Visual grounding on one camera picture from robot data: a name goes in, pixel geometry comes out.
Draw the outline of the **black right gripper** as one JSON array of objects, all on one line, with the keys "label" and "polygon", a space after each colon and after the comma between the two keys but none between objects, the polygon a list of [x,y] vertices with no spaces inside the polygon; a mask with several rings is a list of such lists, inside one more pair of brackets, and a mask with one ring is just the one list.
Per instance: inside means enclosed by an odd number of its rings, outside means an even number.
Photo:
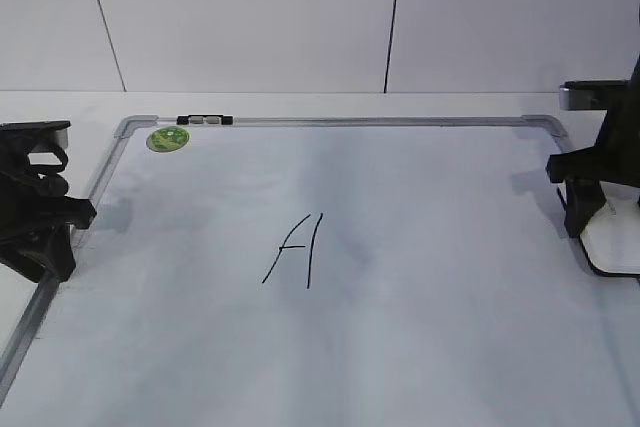
[{"label": "black right gripper", "polygon": [[592,146],[549,157],[546,172],[552,183],[565,182],[565,229],[578,238],[605,205],[601,183],[639,187],[639,145]]}]

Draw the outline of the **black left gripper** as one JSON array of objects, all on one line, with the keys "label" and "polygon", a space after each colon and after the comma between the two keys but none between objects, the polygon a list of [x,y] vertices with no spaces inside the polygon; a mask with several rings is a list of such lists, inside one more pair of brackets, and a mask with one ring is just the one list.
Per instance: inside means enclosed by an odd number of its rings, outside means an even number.
[{"label": "black left gripper", "polygon": [[90,200],[69,195],[66,150],[25,153],[1,144],[1,263],[31,282],[45,269],[67,281],[76,268],[71,231],[90,226]]}]

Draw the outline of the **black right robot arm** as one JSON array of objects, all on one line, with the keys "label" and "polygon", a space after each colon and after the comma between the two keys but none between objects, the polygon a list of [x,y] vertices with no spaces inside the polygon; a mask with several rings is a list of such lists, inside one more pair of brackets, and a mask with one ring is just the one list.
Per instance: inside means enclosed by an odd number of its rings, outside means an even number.
[{"label": "black right robot arm", "polygon": [[603,182],[639,186],[639,68],[628,80],[566,81],[560,86],[566,110],[606,113],[591,147],[549,157],[553,184],[565,185],[564,226],[579,237],[606,203]]}]

